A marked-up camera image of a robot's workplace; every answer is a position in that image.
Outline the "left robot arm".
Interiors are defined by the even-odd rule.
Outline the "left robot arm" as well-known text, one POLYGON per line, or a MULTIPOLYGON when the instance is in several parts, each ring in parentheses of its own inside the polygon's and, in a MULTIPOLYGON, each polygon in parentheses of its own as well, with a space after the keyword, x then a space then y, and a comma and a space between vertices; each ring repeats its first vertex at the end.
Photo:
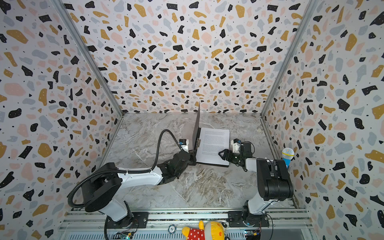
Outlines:
POLYGON ((187 167, 196 164, 196 154, 184 150, 154 169, 130 170, 107 163, 80 186, 84 199, 83 208, 88 213, 100 212, 106 215, 110 223, 119 227, 131 226, 135 216, 127 202, 117 200, 116 195, 119 192, 137 186, 171 183, 178 179, 187 167))

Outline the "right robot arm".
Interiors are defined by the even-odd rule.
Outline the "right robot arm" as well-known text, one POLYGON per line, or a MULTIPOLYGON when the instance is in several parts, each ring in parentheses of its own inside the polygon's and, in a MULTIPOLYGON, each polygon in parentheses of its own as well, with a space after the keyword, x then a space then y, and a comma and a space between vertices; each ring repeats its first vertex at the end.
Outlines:
POLYGON ((251 142, 235 139, 231 145, 232 150, 225 149, 219 152, 219 156, 222 160, 241 167, 245 172, 255 172, 258 191, 252 199, 245 202, 240 212, 228 212, 230 227, 267 227, 267 209, 293 196, 294 187, 288 167, 295 152, 291 148, 284 148, 281 159, 270 160, 254 157, 251 142))

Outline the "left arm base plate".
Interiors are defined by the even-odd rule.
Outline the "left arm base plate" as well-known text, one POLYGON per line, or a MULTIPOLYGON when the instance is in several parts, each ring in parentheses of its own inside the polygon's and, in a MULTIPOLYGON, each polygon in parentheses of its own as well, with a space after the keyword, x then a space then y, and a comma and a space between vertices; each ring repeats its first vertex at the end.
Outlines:
POLYGON ((149 219, 149 212, 133 212, 118 222, 108 218, 106 229, 145 229, 149 219))

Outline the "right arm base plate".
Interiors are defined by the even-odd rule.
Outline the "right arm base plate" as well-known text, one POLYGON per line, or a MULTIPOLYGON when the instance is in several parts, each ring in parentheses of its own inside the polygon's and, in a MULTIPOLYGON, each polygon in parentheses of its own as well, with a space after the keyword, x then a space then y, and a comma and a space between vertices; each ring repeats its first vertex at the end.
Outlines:
POLYGON ((245 211, 229 211, 228 223, 231 228, 245 228, 245 227, 269 227, 268 216, 252 215, 245 211))

